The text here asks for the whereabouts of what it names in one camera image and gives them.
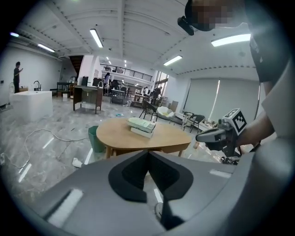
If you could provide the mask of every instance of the faucet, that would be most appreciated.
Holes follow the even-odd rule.
[[[34,82],[34,84],[36,83],[36,82],[38,82],[38,89],[37,89],[37,91],[40,91],[40,83],[39,83],[39,81],[38,80],[36,80],[35,82]]]

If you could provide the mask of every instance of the book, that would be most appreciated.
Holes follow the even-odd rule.
[[[127,124],[131,127],[137,128],[147,133],[152,133],[156,126],[156,123],[154,122],[143,120],[137,117],[129,118]]]
[[[133,133],[136,133],[138,135],[147,137],[147,138],[151,138],[153,136],[153,131],[151,133],[147,133],[145,131],[139,130],[139,129],[134,128],[134,127],[131,127],[131,130],[130,131],[133,132]]]

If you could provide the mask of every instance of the balcony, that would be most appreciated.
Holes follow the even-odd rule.
[[[129,70],[129,69],[119,67],[119,66],[101,64],[100,68],[101,68],[101,71],[115,72],[118,74],[133,77],[136,79],[141,79],[141,80],[144,80],[147,82],[151,82],[151,80],[152,80],[152,76],[150,76],[150,75],[143,74],[138,71]]]

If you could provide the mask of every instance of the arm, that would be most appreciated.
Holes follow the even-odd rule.
[[[22,72],[22,70],[23,70],[23,68],[22,68],[21,70],[19,70],[19,71],[18,71],[18,73],[17,73],[17,74],[15,74],[14,76],[17,76],[17,75],[19,75],[19,73],[20,73],[20,72]]]
[[[272,89],[271,82],[263,83],[265,89],[265,95]],[[238,137],[237,146],[252,144],[254,147],[256,144],[272,135],[274,133],[274,128],[271,124],[271,121],[266,115],[266,112],[263,111],[252,123],[246,126],[245,130]]]

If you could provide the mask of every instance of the white cable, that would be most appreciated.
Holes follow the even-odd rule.
[[[35,130],[35,131],[33,131],[32,133],[30,133],[30,134],[26,137],[26,139],[24,140],[24,147],[25,147],[26,150],[27,150],[27,153],[28,153],[29,158],[28,158],[28,160],[25,162],[25,164],[24,164],[23,166],[19,167],[19,166],[17,166],[16,164],[12,163],[12,161],[10,160],[10,158],[7,156],[6,153],[2,153],[1,156],[6,155],[7,159],[10,161],[10,163],[11,163],[13,166],[15,166],[16,168],[18,168],[18,169],[22,169],[22,168],[24,168],[24,167],[27,165],[27,163],[29,162],[30,158],[31,158],[31,157],[30,157],[30,154],[29,154],[29,151],[28,151],[28,148],[27,148],[27,145],[26,145],[26,141],[27,141],[27,139],[28,139],[29,136],[31,136],[31,135],[34,134],[35,132],[38,132],[38,131],[41,131],[41,130],[48,131],[48,132],[50,132],[54,137],[56,137],[57,139],[59,139],[59,140],[61,140],[61,141],[65,141],[65,142],[76,142],[76,141],[81,141],[81,140],[84,140],[84,139],[87,139],[87,138],[88,138],[88,137],[86,137],[86,138],[81,138],[81,139],[69,139],[69,140],[65,140],[65,139],[62,139],[62,138],[58,138],[58,137],[57,137],[57,136],[56,136],[51,130],[46,130],[46,129]]]

